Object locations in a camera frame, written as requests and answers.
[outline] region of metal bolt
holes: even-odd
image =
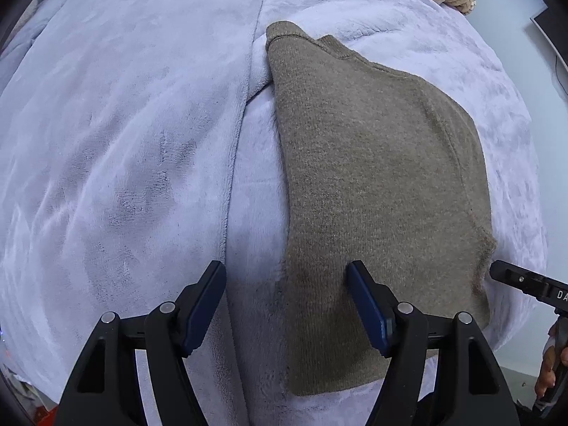
[[[397,309],[403,314],[410,314],[414,310],[414,307],[410,303],[399,303]]]
[[[104,324],[110,324],[114,320],[115,314],[114,312],[105,312],[100,317],[100,321]]]
[[[171,301],[168,301],[167,303],[162,303],[160,306],[160,312],[163,314],[169,314],[170,312],[173,312],[175,309],[175,304],[172,303]]]
[[[462,324],[470,324],[473,322],[473,317],[469,315],[467,312],[460,312],[458,314],[458,319]]]

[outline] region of blue gripper pad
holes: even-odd
[[[187,354],[191,354],[203,343],[225,286],[226,269],[220,261],[211,261],[200,281],[190,286],[193,303],[187,316],[187,333],[182,343]]]
[[[391,357],[395,316],[391,303],[377,303],[371,287],[379,287],[361,261],[347,265],[347,288],[363,322],[371,346]]]

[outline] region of white blanket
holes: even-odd
[[[457,11],[431,0],[47,0],[0,58],[0,324],[23,375],[54,400],[104,311],[147,313],[221,259],[226,301],[187,361],[210,424],[365,424],[380,382],[306,398],[285,388],[288,206],[264,50],[266,27],[283,19],[461,104],[484,148],[495,259],[544,271],[528,112]],[[486,289],[498,348],[532,305]]]

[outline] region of white floor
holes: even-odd
[[[555,75],[556,55],[530,20],[544,8],[542,0],[477,0],[468,20],[501,59],[532,117],[548,231],[546,275],[568,282],[568,97]],[[558,72],[568,88],[560,62]],[[552,308],[539,303],[522,331],[497,351],[499,364],[536,376],[555,319]]]

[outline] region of red object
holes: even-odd
[[[53,410],[47,412],[46,415],[44,415],[39,421],[38,421],[38,426],[53,426],[53,423],[55,422],[55,414],[58,412],[58,408],[57,406],[55,408],[53,408]]]

